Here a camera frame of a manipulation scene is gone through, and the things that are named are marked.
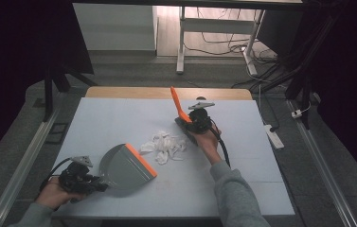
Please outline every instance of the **metal rail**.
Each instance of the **metal rail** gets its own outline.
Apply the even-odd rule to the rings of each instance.
[[[62,102],[66,94],[59,93],[56,98],[56,106],[53,114],[49,117],[47,122],[42,122],[33,139],[31,140],[24,157],[19,165],[16,167],[15,172],[9,180],[7,187],[0,198],[0,226],[3,225],[5,218],[7,217],[9,210],[18,196],[19,191],[24,184],[27,174],[30,171],[36,157],[42,148],[48,132],[50,131],[55,119],[57,118]]]
[[[291,111],[295,110],[291,101],[287,100],[287,104]],[[340,215],[344,226],[357,227],[357,220],[354,217],[340,186],[337,184],[337,181],[335,181],[330,171],[330,168],[326,163],[322,152],[320,151],[319,146],[314,140],[311,130],[307,130],[300,120],[296,120],[296,124],[304,139],[306,146],[308,147],[309,152],[311,153],[314,163],[316,164],[316,167],[320,172],[322,180],[329,191],[329,194],[334,202],[335,207],[337,208],[338,214]]]

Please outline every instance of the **table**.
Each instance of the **table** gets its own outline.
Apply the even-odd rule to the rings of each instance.
[[[254,189],[261,213],[293,215],[294,209],[262,127],[258,107],[249,91],[176,88],[176,92],[183,107],[193,105],[198,96],[216,103],[207,111],[221,124],[231,166],[237,168]],[[236,121],[243,115],[243,120]],[[98,175],[102,156],[118,144],[130,143],[138,149],[158,131],[184,136],[173,121],[176,116],[170,88],[91,87],[80,101],[55,165],[67,157],[88,155],[93,163],[90,173]],[[158,172],[155,179],[134,190],[109,187],[106,192],[94,193],[80,203],[60,207],[54,217],[218,216],[214,181],[208,173],[210,164],[199,148],[187,141],[186,151],[179,154],[184,160],[169,160],[164,165],[154,160],[155,154],[142,157]]]

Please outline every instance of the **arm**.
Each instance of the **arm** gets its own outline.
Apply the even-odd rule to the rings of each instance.
[[[83,197],[82,194],[67,193],[61,188],[58,178],[53,177],[48,181],[36,201],[28,207],[22,219],[9,227],[51,226],[51,214],[57,207],[73,198],[81,200]]]
[[[212,164],[210,174],[216,183],[214,193],[223,226],[270,226],[260,213],[252,188],[237,169],[231,170],[220,157],[215,135],[208,131],[205,134],[193,134],[193,136]]]

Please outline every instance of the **dustpan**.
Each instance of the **dustpan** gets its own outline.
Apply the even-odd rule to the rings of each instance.
[[[134,189],[157,176],[156,171],[130,144],[111,148],[101,159],[100,178],[116,189]]]

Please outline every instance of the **white cloth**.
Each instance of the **white cloth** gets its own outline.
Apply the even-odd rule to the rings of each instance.
[[[183,160],[176,155],[187,147],[187,142],[178,136],[171,136],[165,131],[160,131],[152,137],[152,140],[140,147],[140,154],[144,155],[150,152],[158,152],[155,160],[158,164],[164,165],[169,158],[171,160]]]

